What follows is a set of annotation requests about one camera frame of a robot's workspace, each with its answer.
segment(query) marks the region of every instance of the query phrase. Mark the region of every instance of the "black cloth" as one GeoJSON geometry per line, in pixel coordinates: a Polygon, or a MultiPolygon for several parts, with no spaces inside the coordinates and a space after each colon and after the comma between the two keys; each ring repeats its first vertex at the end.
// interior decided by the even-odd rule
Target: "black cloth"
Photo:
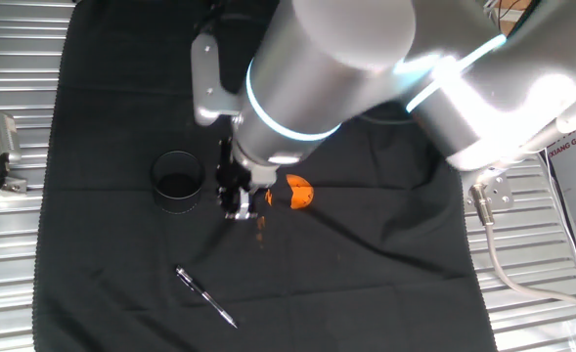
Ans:
{"type": "MultiPolygon", "coordinates": [[[[275,5],[233,11],[269,19],[275,5]]],[[[416,125],[347,122],[280,170],[265,224],[224,219],[213,175],[229,126],[201,128],[192,114],[203,14],[193,0],[84,0],[74,11],[39,231],[37,351],[494,351],[459,175],[416,125]],[[185,215],[152,199],[151,164],[171,150],[206,168],[185,215]],[[308,207],[290,208],[287,174],[313,186],[308,207]],[[176,278],[177,264],[238,330],[176,278]]],[[[264,30],[219,26],[229,89],[264,30]]]]}

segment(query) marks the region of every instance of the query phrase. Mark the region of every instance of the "black cylinder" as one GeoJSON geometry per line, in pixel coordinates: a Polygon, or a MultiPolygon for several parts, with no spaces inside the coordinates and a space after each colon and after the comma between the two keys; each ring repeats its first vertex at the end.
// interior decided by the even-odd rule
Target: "black cylinder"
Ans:
{"type": "Polygon", "coordinates": [[[166,153],[151,170],[155,203],[171,214],[186,213],[199,202],[204,179],[204,168],[192,154],[166,153]]]}

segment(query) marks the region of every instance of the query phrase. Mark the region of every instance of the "pen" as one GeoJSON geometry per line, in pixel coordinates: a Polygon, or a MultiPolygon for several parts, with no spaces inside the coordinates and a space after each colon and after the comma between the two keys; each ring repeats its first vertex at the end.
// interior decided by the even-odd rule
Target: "pen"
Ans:
{"type": "Polygon", "coordinates": [[[190,274],[186,273],[185,270],[183,270],[182,267],[177,266],[176,269],[177,272],[177,276],[179,277],[179,279],[181,279],[181,281],[187,285],[192,291],[195,291],[196,293],[200,294],[202,296],[202,298],[204,298],[207,302],[209,302],[209,304],[211,304],[211,306],[218,311],[218,313],[220,313],[220,315],[222,316],[222,318],[224,318],[227,323],[231,324],[231,326],[233,326],[234,328],[238,328],[238,325],[236,324],[236,321],[231,318],[231,316],[229,315],[229,313],[227,313],[227,311],[225,311],[224,309],[222,309],[222,307],[218,304],[218,302],[216,302],[215,300],[213,300],[213,298],[211,298],[211,296],[209,295],[209,293],[207,293],[204,288],[202,288],[199,284],[197,284],[192,277],[190,276],[190,274]]]}

